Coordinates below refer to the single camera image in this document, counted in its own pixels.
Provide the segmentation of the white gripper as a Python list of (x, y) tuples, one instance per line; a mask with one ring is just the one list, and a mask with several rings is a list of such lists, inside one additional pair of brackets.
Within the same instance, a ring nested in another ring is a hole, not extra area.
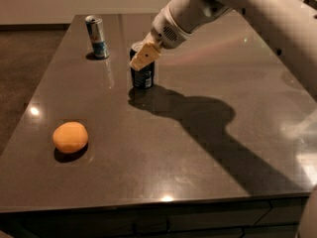
[(161, 56), (161, 49), (175, 49), (185, 42), (192, 31), (186, 8), (167, 4), (155, 16), (150, 32), (130, 61), (135, 71), (143, 69)]

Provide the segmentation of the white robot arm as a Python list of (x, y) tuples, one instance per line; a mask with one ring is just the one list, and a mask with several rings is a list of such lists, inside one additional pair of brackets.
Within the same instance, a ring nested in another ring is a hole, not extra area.
[(317, 10), (299, 0), (170, 0), (156, 15), (130, 66), (140, 70), (199, 27), (237, 11), (301, 85), (317, 97)]

